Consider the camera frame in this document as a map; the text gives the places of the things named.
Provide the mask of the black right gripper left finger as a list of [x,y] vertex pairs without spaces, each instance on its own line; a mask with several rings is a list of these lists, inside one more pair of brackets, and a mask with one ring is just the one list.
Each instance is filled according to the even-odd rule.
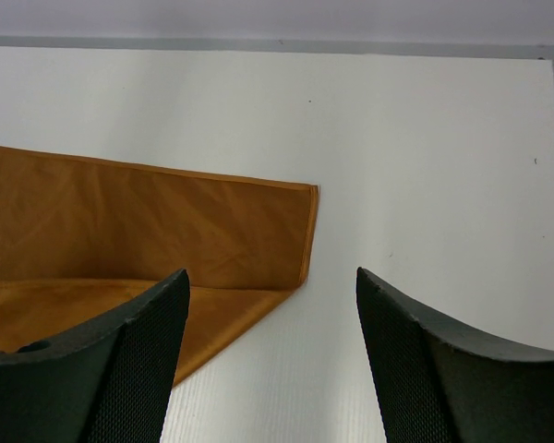
[[71,329],[0,352],[0,442],[157,442],[188,317],[183,269]]

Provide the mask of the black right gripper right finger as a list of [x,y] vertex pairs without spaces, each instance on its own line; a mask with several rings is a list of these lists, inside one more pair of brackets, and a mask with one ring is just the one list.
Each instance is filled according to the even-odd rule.
[[554,442],[554,351],[502,339],[365,268],[356,306],[389,442]]

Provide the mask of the orange cloth napkin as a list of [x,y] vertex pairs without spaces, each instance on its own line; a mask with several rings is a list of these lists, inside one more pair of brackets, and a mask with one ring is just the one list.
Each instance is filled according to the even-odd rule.
[[0,351],[184,269],[182,381],[304,284],[318,204],[313,185],[0,147]]

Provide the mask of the aluminium back frame rail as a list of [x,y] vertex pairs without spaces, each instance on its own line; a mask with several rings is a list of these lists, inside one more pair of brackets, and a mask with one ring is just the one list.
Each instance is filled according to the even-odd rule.
[[554,61],[554,45],[422,42],[303,41],[278,39],[101,38],[0,36],[0,46],[153,51],[245,51],[306,54],[537,59]]

